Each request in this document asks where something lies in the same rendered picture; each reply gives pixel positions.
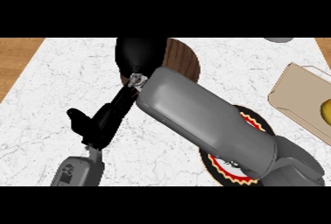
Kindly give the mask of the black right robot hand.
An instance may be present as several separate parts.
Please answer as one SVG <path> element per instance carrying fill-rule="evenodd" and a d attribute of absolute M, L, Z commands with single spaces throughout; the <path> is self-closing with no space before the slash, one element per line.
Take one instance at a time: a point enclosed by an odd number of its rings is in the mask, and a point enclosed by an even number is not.
<path fill-rule="evenodd" d="M 167 48 L 167 38 L 117 38 L 115 62 L 120 74 L 151 77 L 161 66 Z"/>

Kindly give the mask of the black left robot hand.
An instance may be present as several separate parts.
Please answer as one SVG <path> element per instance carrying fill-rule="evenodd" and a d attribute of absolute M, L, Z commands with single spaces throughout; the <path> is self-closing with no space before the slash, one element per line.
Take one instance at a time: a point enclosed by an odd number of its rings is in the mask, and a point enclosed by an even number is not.
<path fill-rule="evenodd" d="M 81 143 L 86 146 L 102 150 L 109 145 L 137 96 L 139 90 L 124 86 L 114 100 L 100 107 L 93 117 L 89 117 L 77 108 L 66 111 L 71 129 L 83 136 Z"/>

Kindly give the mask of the yellow fruit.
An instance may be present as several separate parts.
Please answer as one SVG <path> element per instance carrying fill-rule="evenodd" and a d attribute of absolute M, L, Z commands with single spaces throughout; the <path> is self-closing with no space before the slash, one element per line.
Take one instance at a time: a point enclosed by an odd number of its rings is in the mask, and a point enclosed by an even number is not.
<path fill-rule="evenodd" d="M 321 116 L 325 123 L 331 126 L 331 99 L 321 104 Z"/>

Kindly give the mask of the beige cutting board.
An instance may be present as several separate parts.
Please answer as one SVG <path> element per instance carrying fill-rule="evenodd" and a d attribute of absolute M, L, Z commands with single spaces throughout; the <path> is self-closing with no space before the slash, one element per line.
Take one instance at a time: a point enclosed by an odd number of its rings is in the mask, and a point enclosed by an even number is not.
<path fill-rule="evenodd" d="M 267 95 L 270 105 L 331 146 L 331 126 L 321 116 L 321 104 L 331 99 L 331 82 L 290 63 Z"/>

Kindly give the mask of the black plate with zigzag rim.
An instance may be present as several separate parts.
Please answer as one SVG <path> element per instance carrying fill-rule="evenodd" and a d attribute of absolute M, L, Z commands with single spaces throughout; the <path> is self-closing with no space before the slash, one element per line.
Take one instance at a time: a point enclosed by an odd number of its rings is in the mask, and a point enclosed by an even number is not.
<path fill-rule="evenodd" d="M 267 121 L 260 117 L 260 115 L 250 110 L 247 107 L 235 105 L 239 110 L 242 119 L 245 122 L 261 132 L 267 133 L 270 136 L 275 135 L 273 129 Z M 228 163 L 222 162 L 214 156 L 207 152 L 199 150 L 201 161 L 207 172 L 211 174 L 213 179 L 222 186 L 261 186 L 263 183 L 257 179 L 251 179 L 239 174 L 225 166 Z M 232 168 L 238 169 L 239 166 L 230 162 L 228 164 Z"/>

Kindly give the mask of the brown wooden bowl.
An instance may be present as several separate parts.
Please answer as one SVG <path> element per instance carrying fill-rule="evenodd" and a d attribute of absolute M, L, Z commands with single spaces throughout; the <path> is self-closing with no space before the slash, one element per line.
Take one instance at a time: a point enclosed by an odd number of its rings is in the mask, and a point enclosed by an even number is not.
<path fill-rule="evenodd" d="M 167 38 L 167 48 L 161 67 L 168 67 L 192 81 L 198 81 L 201 66 L 196 54 L 188 45 L 174 38 Z M 120 75 L 121 83 L 127 84 L 130 78 Z"/>

